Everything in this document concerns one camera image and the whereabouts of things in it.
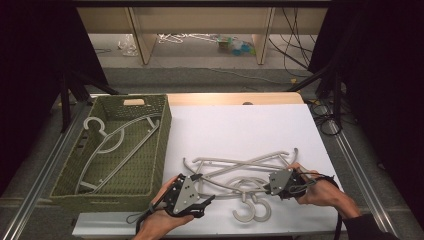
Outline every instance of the person's right hand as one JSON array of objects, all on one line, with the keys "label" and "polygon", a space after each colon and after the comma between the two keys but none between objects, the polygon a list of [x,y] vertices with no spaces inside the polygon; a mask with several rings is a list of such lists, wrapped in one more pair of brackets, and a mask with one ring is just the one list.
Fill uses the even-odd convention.
[{"label": "person's right hand", "polygon": [[[287,169],[293,169],[303,172],[304,169],[299,163],[291,164]],[[318,173],[317,171],[308,171],[309,173]],[[309,174],[311,178],[319,176],[318,174]],[[310,181],[306,174],[302,174],[306,182]],[[356,203],[347,194],[340,191],[337,187],[328,181],[320,180],[316,184],[309,186],[305,195],[296,199],[299,204],[313,204],[316,206],[332,206],[339,211],[340,215],[346,218],[354,218],[361,216]]]}]

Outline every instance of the metal track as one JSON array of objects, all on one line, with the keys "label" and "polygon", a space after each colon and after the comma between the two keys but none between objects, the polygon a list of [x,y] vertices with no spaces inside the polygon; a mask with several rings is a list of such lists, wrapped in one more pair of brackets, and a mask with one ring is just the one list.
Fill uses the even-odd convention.
[{"label": "metal track", "polygon": [[[330,121],[330,127],[333,133],[337,132],[338,126],[334,121]],[[371,186],[371,183],[364,170],[362,169],[361,164],[356,158],[356,155],[350,146],[343,130],[335,137],[346,159],[346,162],[353,176],[355,177],[355,180],[358,183],[362,194],[364,195],[365,201],[367,202],[368,207],[370,208],[370,211],[377,222],[377,225],[382,231],[391,232],[395,236],[399,237],[395,227],[393,226],[390,216],[387,214],[383,204],[375,193],[374,188]]]},{"label": "metal track", "polygon": [[66,132],[61,133],[53,150],[51,151],[46,163],[41,169],[40,174],[35,180],[34,184],[31,187],[31,190],[25,197],[22,205],[19,207],[19,210],[13,217],[12,221],[9,223],[6,233],[3,236],[4,240],[9,239],[18,239],[25,228],[26,223],[28,222],[37,201],[43,192],[51,173],[53,172],[59,157],[62,155],[64,148],[67,146],[69,137],[72,135],[75,129],[75,123],[81,117],[81,113],[86,105],[86,102],[78,102],[75,106],[75,113],[72,118],[71,124],[69,125]]}]

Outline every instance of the white desk leg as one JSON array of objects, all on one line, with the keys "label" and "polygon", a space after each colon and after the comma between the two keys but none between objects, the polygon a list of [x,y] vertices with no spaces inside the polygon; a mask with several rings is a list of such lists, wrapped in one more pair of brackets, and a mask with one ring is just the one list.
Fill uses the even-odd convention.
[{"label": "white desk leg", "polygon": [[133,26],[134,42],[136,43],[140,52],[142,61],[141,64],[147,65],[152,55],[153,47],[156,43],[157,34],[143,34],[141,32],[141,25],[137,19],[137,16],[134,14],[134,9],[128,8],[128,13],[128,16],[130,17],[129,21],[131,21]]},{"label": "white desk leg", "polygon": [[252,34],[253,44],[256,51],[256,61],[259,65],[265,64],[266,48],[269,35],[271,34],[272,22],[274,21],[274,13],[275,8],[268,8],[263,33]]}]

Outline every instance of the basket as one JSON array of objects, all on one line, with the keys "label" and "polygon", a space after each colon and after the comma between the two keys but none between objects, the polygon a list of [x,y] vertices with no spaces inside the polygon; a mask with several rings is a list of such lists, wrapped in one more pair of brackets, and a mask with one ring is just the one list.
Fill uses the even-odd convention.
[{"label": "basket", "polygon": [[[134,121],[146,115],[159,116]],[[172,119],[166,95],[100,96],[89,117],[95,120],[85,121],[88,129],[81,131],[50,199],[79,213],[145,210],[162,186]],[[152,123],[156,125],[157,121],[159,127],[152,131]],[[100,122],[104,123],[103,135],[99,132]],[[122,134],[124,125],[128,126]],[[105,141],[105,134],[113,132],[117,133]],[[116,173],[102,183],[114,170]],[[82,173],[85,185],[78,184]],[[87,184],[104,185],[94,191]]]}]

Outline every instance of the floor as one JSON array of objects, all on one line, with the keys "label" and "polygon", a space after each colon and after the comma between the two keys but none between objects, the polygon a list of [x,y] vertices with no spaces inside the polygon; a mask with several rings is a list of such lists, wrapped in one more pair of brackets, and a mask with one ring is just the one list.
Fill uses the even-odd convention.
[{"label": "floor", "polygon": [[[247,43],[252,39],[248,35],[228,35]],[[256,58],[250,53],[235,56],[229,50],[219,49],[216,43],[193,37],[181,38],[182,43],[166,41],[156,43],[152,58],[148,65],[141,65],[137,56],[123,56],[118,45],[125,41],[125,35],[91,35],[99,61],[112,88],[123,93],[158,93],[158,92],[274,92],[285,91],[293,83],[302,81],[310,75],[298,63],[288,58],[275,47],[268,46],[264,65],[258,65]],[[277,47],[286,50],[284,42],[289,35],[272,35],[271,39]],[[305,49],[313,50],[316,36],[301,36],[300,42]],[[289,46],[287,54],[301,64],[307,65],[299,48]],[[305,100],[315,100],[314,91],[318,82],[302,89],[300,94]],[[95,88],[88,88],[91,93],[101,93]],[[330,100],[322,100],[322,104],[330,104]],[[311,114],[317,116],[325,111],[325,106],[311,104]],[[348,103],[343,104],[343,136],[350,144],[352,151],[383,210],[387,212],[396,233],[401,239],[424,239],[423,230],[398,193],[386,172],[377,166],[378,158],[364,136],[361,126],[355,123],[350,114]],[[353,197],[363,212],[372,212],[368,199],[363,194],[361,181],[352,173],[346,160],[346,153],[340,148],[340,139],[327,136],[331,125],[323,125],[321,137],[330,159],[341,180],[344,190]],[[0,233],[5,232],[11,223],[22,200],[31,190],[33,182],[49,157],[59,130],[61,128],[61,110],[58,101],[51,110],[51,117],[45,123],[45,131],[39,136],[39,141],[33,147],[33,154],[22,164],[9,188],[0,198]],[[72,144],[65,147],[64,153],[20,235],[20,239],[77,239],[72,236],[73,224],[78,217],[61,207],[55,206],[48,199],[49,193],[58,177],[61,164],[70,151]],[[333,239],[333,235],[294,236],[293,239],[315,240]],[[345,233],[340,239],[348,239]]]}]

